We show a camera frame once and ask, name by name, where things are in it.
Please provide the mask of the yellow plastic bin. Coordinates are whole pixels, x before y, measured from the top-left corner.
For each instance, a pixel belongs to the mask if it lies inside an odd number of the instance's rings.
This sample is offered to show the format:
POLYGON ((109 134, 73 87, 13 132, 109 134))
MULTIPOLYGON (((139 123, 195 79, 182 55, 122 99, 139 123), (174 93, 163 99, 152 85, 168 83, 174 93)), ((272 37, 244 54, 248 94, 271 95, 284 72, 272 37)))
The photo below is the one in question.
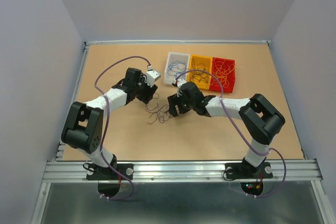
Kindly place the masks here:
POLYGON ((209 90, 212 78, 209 75, 212 71, 212 57, 192 54, 189 70, 193 71, 187 74, 187 81, 195 83, 199 89, 209 90))

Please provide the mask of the white plastic bin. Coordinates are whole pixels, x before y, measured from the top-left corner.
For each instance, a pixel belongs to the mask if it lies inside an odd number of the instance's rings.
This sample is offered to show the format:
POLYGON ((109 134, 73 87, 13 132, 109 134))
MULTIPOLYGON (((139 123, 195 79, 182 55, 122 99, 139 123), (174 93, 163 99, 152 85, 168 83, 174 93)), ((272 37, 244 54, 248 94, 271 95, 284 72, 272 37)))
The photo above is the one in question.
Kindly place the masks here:
POLYGON ((171 85, 177 76, 189 69, 190 54, 169 52, 164 69, 163 83, 171 85))

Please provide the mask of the red plastic bin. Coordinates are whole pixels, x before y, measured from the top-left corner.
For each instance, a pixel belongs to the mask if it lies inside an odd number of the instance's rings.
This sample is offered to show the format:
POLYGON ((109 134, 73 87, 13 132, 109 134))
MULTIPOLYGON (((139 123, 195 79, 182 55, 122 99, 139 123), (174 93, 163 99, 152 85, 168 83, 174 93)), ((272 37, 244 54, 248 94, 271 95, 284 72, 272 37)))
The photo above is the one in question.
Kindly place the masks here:
POLYGON ((236 81, 235 60, 213 57, 212 72, 223 86, 224 93, 232 93, 236 81))

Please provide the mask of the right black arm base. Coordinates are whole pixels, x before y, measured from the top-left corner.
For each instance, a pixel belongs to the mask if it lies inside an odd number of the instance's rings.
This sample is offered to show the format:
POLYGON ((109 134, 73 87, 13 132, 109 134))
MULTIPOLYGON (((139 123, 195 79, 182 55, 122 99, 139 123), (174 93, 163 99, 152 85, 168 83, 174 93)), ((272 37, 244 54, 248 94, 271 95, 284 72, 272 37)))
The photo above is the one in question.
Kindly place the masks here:
POLYGON ((227 181, 257 178, 271 179, 273 178, 273 173, 270 163, 266 162, 266 159, 257 167, 254 167, 243 159, 239 162, 226 163, 223 170, 223 178, 227 181))

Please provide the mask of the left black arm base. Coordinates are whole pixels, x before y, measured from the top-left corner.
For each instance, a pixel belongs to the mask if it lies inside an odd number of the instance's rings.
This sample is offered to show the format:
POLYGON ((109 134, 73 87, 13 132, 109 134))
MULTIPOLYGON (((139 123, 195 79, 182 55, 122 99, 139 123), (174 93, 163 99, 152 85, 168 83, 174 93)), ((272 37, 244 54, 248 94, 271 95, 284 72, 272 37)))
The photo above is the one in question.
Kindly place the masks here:
MULTIPOLYGON (((99 180, 123 180, 123 177, 115 173, 110 168, 100 167, 92 163, 84 163, 83 168, 86 170, 86 180, 99 181, 99 180)), ((116 170, 128 179, 133 179, 134 165, 131 163, 119 163, 116 170)))

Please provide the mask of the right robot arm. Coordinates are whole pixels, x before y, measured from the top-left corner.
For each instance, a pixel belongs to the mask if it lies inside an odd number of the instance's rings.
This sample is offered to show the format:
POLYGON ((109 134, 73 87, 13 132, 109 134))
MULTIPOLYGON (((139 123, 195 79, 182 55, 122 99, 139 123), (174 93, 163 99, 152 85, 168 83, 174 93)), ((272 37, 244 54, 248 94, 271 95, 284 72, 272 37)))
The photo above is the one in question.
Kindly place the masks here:
POLYGON ((227 117, 249 148, 241 165, 243 174, 258 174, 273 138, 286 122, 284 116, 262 94, 227 99, 204 95, 196 84, 185 81, 178 81, 176 88, 177 93, 167 98, 169 114, 177 117, 192 110, 200 116, 227 117))

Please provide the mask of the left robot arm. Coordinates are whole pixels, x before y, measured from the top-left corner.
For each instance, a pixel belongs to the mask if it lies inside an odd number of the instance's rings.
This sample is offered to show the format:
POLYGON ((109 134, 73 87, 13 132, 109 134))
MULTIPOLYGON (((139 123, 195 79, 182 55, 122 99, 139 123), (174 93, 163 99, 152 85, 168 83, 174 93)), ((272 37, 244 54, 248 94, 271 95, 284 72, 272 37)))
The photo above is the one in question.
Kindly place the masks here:
POLYGON ((116 157, 101 146, 103 118, 135 98, 148 104, 158 88, 155 82, 160 77, 161 74, 151 67, 145 73, 128 68, 125 77, 107 93, 85 103, 74 102, 61 133, 62 142, 82 151, 99 167, 98 171, 104 178, 113 178, 117 166, 112 161, 116 157))

